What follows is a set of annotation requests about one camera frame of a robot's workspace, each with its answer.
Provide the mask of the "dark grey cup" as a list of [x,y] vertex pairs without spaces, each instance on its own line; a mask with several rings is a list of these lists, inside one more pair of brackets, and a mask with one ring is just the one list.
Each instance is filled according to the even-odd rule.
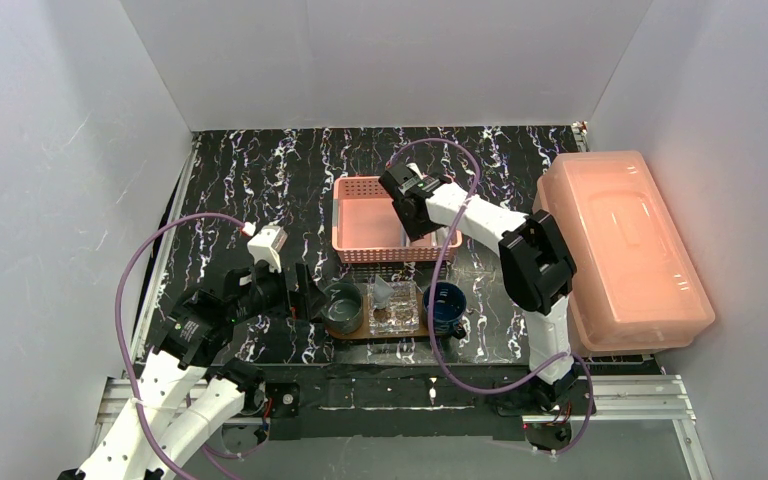
[[323,291],[326,302],[322,309],[325,325],[342,335],[355,332],[362,323],[363,297],[352,283],[337,282]]

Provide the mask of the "oval wooden tray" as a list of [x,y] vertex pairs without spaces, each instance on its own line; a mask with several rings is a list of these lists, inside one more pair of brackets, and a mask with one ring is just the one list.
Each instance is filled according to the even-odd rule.
[[396,333],[373,333],[370,328],[370,323],[364,320],[361,325],[350,333],[340,333],[331,326],[325,324],[325,331],[327,334],[337,340],[342,341],[369,341],[369,340],[389,340],[399,338],[428,338],[430,336],[429,330],[426,326],[421,325],[418,329],[410,332],[396,332]]

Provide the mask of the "white toothpaste tube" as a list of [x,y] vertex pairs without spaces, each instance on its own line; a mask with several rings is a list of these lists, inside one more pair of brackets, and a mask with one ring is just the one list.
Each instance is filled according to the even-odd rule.
[[388,308],[391,298],[394,295],[394,288],[387,283],[380,275],[376,275],[371,284],[371,305],[375,310],[385,310]]

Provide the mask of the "clear plastic dimpled tray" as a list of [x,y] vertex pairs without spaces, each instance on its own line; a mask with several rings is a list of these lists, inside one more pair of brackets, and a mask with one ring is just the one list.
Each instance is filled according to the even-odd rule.
[[371,284],[367,285],[367,321],[373,333],[410,332],[420,327],[417,301],[417,285],[412,281],[389,283],[395,290],[385,310],[375,310],[372,305]]

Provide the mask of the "dark blue cup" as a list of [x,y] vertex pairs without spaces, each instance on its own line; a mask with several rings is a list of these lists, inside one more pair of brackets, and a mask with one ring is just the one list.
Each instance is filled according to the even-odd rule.
[[432,326],[436,336],[464,339],[462,319],[467,307],[464,292],[449,282],[438,282],[434,294]]

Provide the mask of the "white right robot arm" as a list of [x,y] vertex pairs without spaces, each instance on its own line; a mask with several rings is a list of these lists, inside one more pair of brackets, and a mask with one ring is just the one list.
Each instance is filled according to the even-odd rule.
[[556,403],[575,383],[567,321],[576,263],[555,218],[544,210],[512,211],[481,199],[444,175],[422,175],[399,164],[379,184],[412,240],[447,228],[491,249],[500,259],[505,291],[524,310],[529,344],[526,385]]

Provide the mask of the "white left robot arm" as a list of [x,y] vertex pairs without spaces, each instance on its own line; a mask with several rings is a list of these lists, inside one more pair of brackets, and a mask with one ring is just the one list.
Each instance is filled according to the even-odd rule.
[[260,421],[264,443],[273,408],[264,372],[232,359],[209,370],[231,341],[237,324],[267,313],[311,320],[325,295],[307,265],[295,266],[298,287],[264,261],[230,271],[224,293],[193,287],[176,302],[146,357],[141,375],[131,375],[131,398],[81,466],[62,479],[181,478],[186,463],[227,420],[243,414]]

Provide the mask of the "pink perforated plastic basket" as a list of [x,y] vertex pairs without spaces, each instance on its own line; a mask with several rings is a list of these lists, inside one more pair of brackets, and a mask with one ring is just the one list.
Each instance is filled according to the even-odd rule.
[[410,240],[376,176],[341,177],[334,183],[332,246],[344,263],[434,262],[446,235],[440,229]]

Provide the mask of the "large pink storage box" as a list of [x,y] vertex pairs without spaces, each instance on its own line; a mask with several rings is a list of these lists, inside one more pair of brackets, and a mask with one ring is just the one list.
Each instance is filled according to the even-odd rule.
[[637,151],[558,155],[533,208],[550,213],[576,263],[570,343],[582,356],[683,348],[715,313]]

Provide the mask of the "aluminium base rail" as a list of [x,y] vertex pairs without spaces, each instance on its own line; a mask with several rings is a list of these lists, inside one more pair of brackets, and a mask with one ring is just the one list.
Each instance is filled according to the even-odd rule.
[[696,414],[679,375],[601,375],[576,381],[581,391],[546,413],[521,416],[531,450],[556,458],[574,448],[600,422],[672,423],[685,468],[692,479],[713,477],[696,430]]

